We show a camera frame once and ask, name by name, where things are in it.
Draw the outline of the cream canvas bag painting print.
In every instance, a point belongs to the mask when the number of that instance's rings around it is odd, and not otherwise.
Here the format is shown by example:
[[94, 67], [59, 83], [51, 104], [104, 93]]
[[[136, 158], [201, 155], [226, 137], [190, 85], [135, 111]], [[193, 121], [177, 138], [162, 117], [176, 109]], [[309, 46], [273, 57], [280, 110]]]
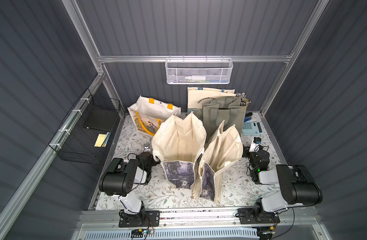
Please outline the cream canvas bag painting print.
[[224, 130], [224, 122], [210, 138], [198, 166], [193, 196], [220, 203], [223, 173], [237, 163], [243, 144], [235, 125]]

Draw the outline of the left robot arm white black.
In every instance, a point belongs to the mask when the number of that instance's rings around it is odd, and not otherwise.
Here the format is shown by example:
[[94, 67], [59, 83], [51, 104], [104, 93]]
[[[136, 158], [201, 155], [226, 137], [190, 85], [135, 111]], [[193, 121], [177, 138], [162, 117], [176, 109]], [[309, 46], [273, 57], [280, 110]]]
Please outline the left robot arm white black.
[[143, 202], [135, 195], [134, 190], [147, 185], [151, 179], [152, 167], [157, 162], [150, 151], [145, 151], [125, 162], [122, 158], [114, 158], [98, 181], [98, 189], [108, 196], [116, 198], [124, 207], [124, 213], [131, 216], [144, 217]]

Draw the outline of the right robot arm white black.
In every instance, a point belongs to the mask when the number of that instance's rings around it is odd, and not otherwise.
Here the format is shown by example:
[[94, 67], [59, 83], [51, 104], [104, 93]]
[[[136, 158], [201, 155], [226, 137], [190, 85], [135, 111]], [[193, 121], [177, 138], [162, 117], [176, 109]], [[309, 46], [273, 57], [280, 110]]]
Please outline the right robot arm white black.
[[320, 187], [303, 165], [276, 165], [268, 169], [269, 153], [263, 149], [249, 151], [249, 175], [257, 185], [279, 185], [279, 191], [256, 200], [253, 214], [276, 214], [281, 210], [311, 207], [322, 202]]

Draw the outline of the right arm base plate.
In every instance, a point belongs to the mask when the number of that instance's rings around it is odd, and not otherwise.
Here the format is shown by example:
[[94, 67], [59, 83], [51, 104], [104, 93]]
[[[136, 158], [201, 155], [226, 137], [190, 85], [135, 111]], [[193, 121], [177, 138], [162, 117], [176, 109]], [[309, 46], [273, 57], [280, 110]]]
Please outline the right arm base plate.
[[279, 216], [275, 213], [268, 213], [254, 208], [240, 208], [235, 216], [241, 224], [271, 224], [280, 223]]

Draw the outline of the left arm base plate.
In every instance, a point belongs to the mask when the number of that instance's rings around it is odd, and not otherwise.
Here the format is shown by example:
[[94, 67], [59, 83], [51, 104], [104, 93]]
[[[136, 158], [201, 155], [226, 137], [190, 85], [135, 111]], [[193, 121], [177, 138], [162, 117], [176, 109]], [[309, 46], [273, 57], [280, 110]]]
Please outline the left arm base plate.
[[141, 211], [138, 214], [127, 214], [124, 210], [119, 212], [119, 228], [147, 228], [158, 227], [160, 211]]

